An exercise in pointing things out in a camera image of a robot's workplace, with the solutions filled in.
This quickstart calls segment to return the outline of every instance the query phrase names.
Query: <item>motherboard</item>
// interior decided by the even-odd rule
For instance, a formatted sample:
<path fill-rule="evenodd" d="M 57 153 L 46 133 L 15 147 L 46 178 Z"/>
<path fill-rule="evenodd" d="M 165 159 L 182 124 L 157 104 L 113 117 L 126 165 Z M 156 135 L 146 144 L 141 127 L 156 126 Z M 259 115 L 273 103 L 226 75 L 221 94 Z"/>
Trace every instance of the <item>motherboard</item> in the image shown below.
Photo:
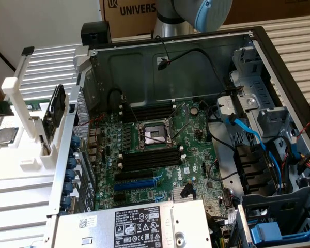
<path fill-rule="evenodd" d="M 226 215 L 222 184 L 208 178 L 220 174 L 216 166 L 209 171 L 216 156 L 206 141 L 206 109 L 193 101 L 169 108 L 164 119 L 147 119 L 138 109 L 132 116 L 121 111 L 94 118 L 88 153 L 97 177 L 95 210 L 194 198 L 203 200 L 210 215 Z M 195 194 L 182 198 L 187 184 Z"/>

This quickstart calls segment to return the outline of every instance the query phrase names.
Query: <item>blue pcie slot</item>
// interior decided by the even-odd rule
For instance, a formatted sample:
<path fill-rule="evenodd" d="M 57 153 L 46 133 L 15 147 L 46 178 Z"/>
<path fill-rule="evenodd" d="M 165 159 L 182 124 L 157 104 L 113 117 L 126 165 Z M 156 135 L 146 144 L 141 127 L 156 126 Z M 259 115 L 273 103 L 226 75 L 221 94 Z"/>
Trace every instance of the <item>blue pcie slot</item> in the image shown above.
<path fill-rule="evenodd" d="M 114 185 L 114 191 L 134 190 L 142 188 L 155 188 L 157 181 L 154 179 L 138 180 L 135 182 L 124 182 Z"/>

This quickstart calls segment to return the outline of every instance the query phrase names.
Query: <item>red wire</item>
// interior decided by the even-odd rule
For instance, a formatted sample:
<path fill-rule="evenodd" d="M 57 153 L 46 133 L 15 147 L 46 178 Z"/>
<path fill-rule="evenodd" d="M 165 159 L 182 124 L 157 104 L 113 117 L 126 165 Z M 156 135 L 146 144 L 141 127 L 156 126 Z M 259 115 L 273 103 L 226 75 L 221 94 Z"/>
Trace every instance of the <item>red wire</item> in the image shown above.
<path fill-rule="evenodd" d="M 303 129 L 300 131 L 300 133 L 299 133 L 299 135 L 297 136 L 297 138 L 299 138 L 300 135 L 301 135 L 308 127 L 310 127 L 310 122 L 305 126 L 305 128 L 303 128 Z"/>

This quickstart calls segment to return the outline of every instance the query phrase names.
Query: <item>chip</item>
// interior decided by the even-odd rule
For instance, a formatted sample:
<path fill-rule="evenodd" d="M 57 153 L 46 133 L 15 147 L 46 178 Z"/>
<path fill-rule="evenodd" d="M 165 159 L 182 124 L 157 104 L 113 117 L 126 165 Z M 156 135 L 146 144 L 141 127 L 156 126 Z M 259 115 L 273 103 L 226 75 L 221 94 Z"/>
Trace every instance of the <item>chip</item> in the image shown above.
<path fill-rule="evenodd" d="M 212 189 L 212 182 L 207 182 L 207 188 Z"/>

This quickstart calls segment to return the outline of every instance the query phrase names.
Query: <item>power supply label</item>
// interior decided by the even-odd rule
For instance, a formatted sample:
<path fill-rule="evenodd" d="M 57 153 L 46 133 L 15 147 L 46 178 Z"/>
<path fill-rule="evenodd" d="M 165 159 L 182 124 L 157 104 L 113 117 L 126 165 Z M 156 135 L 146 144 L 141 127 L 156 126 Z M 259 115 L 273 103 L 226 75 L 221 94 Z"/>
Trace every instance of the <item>power supply label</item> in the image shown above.
<path fill-rule="evenodd" d="M 160 207 L 115 212 L 114 248 L 161 248 Z"/>

